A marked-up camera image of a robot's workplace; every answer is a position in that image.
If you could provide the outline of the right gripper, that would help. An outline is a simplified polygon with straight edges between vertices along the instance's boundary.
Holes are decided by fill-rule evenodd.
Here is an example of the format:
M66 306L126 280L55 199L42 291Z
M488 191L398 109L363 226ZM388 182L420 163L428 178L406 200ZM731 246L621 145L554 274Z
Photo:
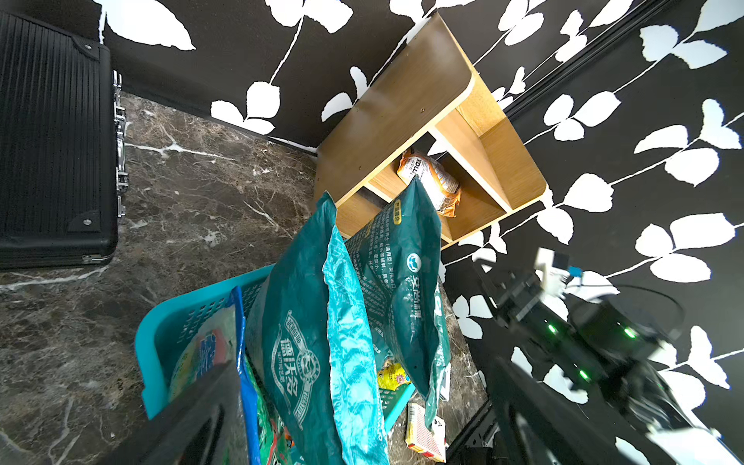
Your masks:
M541 299L540 279L534 272L497 273L482 277L482 290L493 318L511 332L526 337L558 335L558 316Z

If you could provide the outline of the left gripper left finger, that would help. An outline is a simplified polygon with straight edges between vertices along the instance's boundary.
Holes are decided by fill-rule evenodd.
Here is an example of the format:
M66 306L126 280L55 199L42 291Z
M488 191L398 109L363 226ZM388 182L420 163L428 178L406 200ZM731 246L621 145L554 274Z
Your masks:
M238 416L238 370L218 364L101 464L223 464Z

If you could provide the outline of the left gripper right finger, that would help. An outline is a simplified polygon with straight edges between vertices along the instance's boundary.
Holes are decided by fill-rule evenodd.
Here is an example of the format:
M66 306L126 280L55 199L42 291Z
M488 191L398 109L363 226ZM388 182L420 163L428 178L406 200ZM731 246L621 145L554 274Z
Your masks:
M521 368L496 358L487 391L511 464L631 464L613 442Z

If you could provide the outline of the green blue-edged soil bag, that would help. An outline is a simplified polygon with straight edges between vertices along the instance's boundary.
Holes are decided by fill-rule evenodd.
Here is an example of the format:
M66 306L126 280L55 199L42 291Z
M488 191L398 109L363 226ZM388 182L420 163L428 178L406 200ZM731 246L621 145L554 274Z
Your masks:
M187 339L170 376L169 399L201 380L218 364L238 376L232 397L238 403L229 430L224 464L292 464L292 441L247 356L245 302L242 289L230 291L226 305L215 311Z

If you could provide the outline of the teal and orange fertilizer bag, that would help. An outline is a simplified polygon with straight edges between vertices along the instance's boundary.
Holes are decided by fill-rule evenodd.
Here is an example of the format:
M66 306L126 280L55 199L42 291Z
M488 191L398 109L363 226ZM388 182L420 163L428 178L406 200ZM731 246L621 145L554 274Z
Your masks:
M246 349L307 464L387 464L362 287L324 194L247 314Z

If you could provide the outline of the orange and white fertilizer bag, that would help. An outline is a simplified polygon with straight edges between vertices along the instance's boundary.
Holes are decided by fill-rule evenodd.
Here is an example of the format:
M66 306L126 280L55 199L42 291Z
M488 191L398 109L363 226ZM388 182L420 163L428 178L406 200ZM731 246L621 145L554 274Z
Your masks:
M407 149L401 156L396 174L406 184L418 178L437 212L443 217L455 218L461 200L461 185L439 162Z

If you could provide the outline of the dark green fertilizer bag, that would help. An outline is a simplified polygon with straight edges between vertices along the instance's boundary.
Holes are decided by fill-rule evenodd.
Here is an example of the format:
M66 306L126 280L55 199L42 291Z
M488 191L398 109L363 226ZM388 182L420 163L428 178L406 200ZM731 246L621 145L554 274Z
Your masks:
M402 365L425 401L428 428L451 363L440 241L441 221L418 178L346 241L362 285L376 369L390 358Z

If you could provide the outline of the yellow fertilizer bag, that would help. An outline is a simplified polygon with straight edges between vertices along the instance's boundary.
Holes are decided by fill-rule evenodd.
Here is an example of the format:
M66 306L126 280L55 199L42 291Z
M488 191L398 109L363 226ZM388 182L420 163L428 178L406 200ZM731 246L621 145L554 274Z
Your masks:
M410 385L411 379L400 362L387 358L377 372L378 387L384 391L397 391Z

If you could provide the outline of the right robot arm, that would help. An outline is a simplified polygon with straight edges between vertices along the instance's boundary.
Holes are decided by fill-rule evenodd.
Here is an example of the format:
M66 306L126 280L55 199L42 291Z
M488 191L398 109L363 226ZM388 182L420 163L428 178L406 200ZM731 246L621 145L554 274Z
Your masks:
M679 389L655 370L651 356L679 335L623 308L608 286L581 302L566 317L550 300L563 300L592 288L587 272L543 265L489 280L478 262L475 271L492 318L528 339L539 356L559 368L572 389L596 388L630 426L644 434L676 464L738 464L740 458L714 433L693 420ZM601 436L568 406L548 398L548 382L537 382L526 368L497 360L489 382L491 409L513 464L635 464L629 449Z

